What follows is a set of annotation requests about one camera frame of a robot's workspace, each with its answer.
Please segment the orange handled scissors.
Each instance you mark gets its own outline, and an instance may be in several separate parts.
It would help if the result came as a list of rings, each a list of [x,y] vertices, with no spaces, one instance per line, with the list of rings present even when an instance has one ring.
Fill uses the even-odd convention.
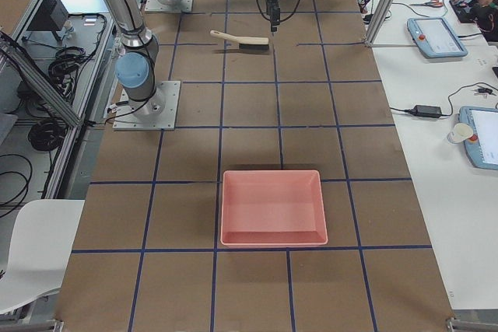
[[[409,6],[440,9],[440,8],[444,7],[444,1],[443,0],[425,0],[425,1],[419,2],[419,3],[410,3]]]

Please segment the white chair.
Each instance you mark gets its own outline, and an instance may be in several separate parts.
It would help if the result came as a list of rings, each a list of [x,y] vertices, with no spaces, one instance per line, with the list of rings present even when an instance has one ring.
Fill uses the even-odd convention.
[[[20,209],[1,279],[2,314],[58,292],[84,204],[84,200],[42,199]]]

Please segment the teach pendant near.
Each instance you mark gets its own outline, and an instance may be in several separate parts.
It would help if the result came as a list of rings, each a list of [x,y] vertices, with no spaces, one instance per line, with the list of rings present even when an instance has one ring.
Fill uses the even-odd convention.
[[[497,109],[463,106],[458,119],[473,130],[473,136],[464,141],[472,165],[497,170]]]

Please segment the paper cup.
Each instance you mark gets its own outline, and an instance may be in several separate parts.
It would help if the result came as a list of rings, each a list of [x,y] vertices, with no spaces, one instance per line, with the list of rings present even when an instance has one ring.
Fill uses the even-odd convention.
[[[472,127],[466,123],[456,123],[452,130],[447,135],[447,140],[451,144],[458,144],[464,142],[473,136],[474,131]]]

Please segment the pink plastic bin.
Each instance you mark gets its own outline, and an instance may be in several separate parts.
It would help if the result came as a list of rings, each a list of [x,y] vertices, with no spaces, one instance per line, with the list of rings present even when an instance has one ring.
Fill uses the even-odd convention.
[[[231,248],[322,246],[328,242],[317,170],[227,170],[220,242]]]

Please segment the teach pendant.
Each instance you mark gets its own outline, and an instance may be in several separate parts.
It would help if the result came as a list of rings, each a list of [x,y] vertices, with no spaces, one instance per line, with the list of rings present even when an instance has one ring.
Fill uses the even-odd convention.
[[[497,109],[463,106],[458,119],[473,130],[473,136],[464,141],[472,165],[497,170]]]
[[[425,58],[463,58],[468,54],[445,18],[410,18],[406,27]]]

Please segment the teach pendant far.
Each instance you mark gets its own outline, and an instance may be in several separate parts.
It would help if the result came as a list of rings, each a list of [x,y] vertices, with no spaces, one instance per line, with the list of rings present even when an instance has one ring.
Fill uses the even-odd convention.
[[[468,54],[445,18],[410,18],[406,27],[425,58],[463,58]]]

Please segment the black power adapter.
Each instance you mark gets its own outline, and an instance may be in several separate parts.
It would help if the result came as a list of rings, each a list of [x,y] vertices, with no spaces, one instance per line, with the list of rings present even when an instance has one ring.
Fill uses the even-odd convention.
[[[411,115],[424,118],[440,118],[443,116],[441,108],[435,106],[415,105],[410,110]]]

